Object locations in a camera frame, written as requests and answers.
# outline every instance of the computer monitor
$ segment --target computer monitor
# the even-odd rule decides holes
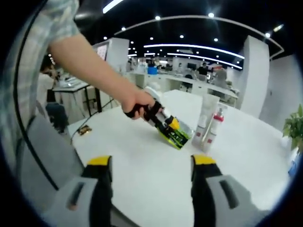
[[[187,67],[188,67],[189,69],[193,69],[193,70],[196,70],[196,69],[197,69],[197,65],[196,65],[196,64],[192,64],[192,63],[188,63],[188,64],[187,64]]]

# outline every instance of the plaid shirt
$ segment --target plaid shirt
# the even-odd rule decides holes
[[[77,9],[77,0],[49,0],[29,32],[18,73],[18,103],[25,128],[35,115],[38,75],[47,47],[51,42],[79,33],[73,21]],[[0,139],[12,171],[16,168],[17,143],[22,138],[15,114],[13,81],[21,42],[32,18],[14,40],[4,65],[3,77],[0,78]]]

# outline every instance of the blue bin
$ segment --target blue bin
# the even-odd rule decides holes
[[[158,70],[157,70],[156,67],[148,67],[147,73],[150,74],[150,75],[157,75],[158,74]]]

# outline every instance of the hand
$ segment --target hand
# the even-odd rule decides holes
[[[149,105],[150,107],[155,105],[155,100],[152,96],[143,90],[136,90],[132,95],[127,97],[125,101],[122,102],[122,110],[125,113],[131,112],[135,104]],[[142,117],[144,119],[144,109],[140,108],[140,111],[135,112],[134,120]]]

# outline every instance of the black ceiling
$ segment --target black ceiling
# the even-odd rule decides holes
[[[121,37],[134,41],[131,48],[136,48],[138,56],[149,50],[160,53],[162,56],[168,52],[176,52],[177,49],[185,48],[150,48],[144,49],[147,44],[196,44],[223,49],[239,53],[247,38],[247,35],[264,40],[269,45],[270,55],[280,49],[264,37],[240,26],[222,21],[209,19],[174,19],[163,20],[139,26],[116,36],[123,26],[130,27],[135,24],[155,19],[155,16],[169,17],[178,15],[208,15],[213,12],[216,17],[231,19],[246,24],[252,28],[266,33],[284,22],[277,17],[276,6],[268,4],[264,0],[124,0],[104,14],[100,20],[97,42],[103,41],[103,37]],[[272,33],[272,38],[285,48],[285,52],[278,57],[292,53],[288,45],[285,28],[277,33]],[[232,62],[232,55],[202,49],[193,49],[194,53],[199,51],[200,56],[216,58],[222,61]]]

